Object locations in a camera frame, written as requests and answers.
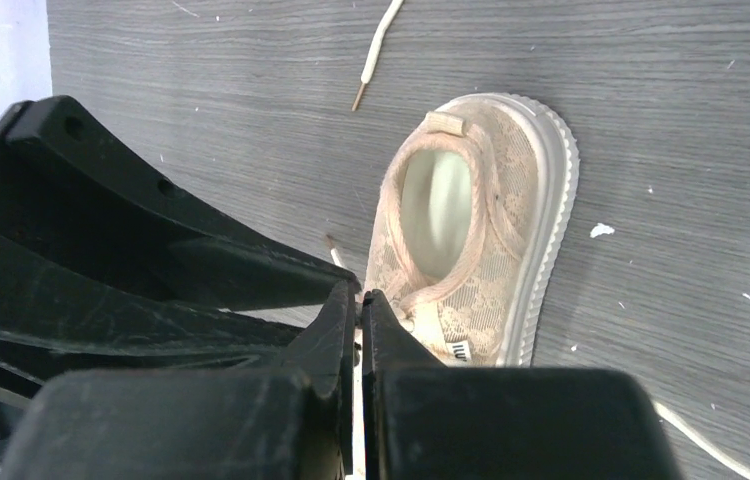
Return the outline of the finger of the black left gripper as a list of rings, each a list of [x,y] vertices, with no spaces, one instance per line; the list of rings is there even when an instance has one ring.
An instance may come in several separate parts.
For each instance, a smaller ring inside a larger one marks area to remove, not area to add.
[[[0,400],[12,405],[75,370],[265,365],[298,333],[293,325],[128,294],[0,235]]]
[[[0,118],[0,235],[155,301],[247,311],[320,304],[338,282],[361,289],[176,185],[66,95]]]

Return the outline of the beige sneaker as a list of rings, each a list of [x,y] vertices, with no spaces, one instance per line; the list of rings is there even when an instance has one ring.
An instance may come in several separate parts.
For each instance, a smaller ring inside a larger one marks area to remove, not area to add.
[[[366,60],[363,65],[361,74],[360,74],[360,82],[359,82],[359,88],[357,90],[355,99],[351,106],[351,111],[357,111],[360,105],[360,102],[364,96],[365,90],[367,86],[370,84],[374,72],[377,66],[377,62],[380,56],[380,52],[382,49],[382,45],[385,39],[385,36],[387,34],[387,31],[389,27],[392,25],[394,19],[398,15],[399,11],[401,10],[402,6],[404,4],[404,0],[391,0],[388,8],[382,15],[375,31],[372,37],[372,40],[370,42],[370,46],[367,52]]]
[[[381,291],[399,324],[449,367],[534,367],[539,313],[578,167],[571,130],[534,99],[476,93],[430,111],[382,182],[367,293]],[[350,475],[370,479],[362,365],[355,386]],[[663,431],[675,427],[750,479],[749,466],[648,397]]]

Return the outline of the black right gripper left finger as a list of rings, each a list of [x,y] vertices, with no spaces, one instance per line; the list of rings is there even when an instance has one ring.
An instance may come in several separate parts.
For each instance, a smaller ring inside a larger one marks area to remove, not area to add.
[[[34,397],[4,479],[342,479],[353,468],[354,289],[263,367],[87,370]]]

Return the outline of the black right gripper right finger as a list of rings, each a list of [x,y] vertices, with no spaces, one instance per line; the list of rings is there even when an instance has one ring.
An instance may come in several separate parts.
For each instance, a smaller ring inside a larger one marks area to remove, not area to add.
[[[449,367],[364,297],[370,479],[678,479],[658,415],[630,375],[595,368]]]

